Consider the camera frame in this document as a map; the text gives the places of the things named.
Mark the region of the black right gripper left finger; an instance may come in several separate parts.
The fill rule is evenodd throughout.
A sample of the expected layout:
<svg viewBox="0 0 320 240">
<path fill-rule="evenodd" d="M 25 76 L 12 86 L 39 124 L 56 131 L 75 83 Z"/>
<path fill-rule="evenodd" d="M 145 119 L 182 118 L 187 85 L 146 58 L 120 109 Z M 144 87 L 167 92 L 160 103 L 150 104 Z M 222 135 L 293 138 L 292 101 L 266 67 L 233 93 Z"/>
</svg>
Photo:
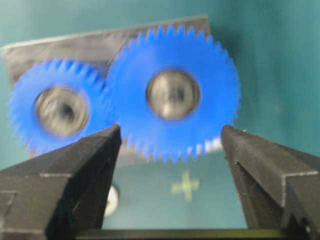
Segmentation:
<svg viewBox="0 0 320 240">
<path fill-rule="evenodd" d="M 121 143 L 113 125 L 2 169 L 1 239 L 71 240 L 101 228 Z"/>
</svg>

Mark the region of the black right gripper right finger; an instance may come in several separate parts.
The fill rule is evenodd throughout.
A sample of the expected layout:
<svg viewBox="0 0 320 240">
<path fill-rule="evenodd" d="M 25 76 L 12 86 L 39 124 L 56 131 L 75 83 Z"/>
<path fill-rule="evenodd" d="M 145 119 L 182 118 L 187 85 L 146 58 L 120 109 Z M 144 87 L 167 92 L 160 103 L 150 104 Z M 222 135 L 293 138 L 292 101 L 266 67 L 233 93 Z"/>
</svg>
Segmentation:
<svg viewBox="0 0 320 240">
<path fill-rule="evenodd" d="M 320 238 L 320 158 L 225 125 L 225 158 L 247 227 Z"/>
</svg>

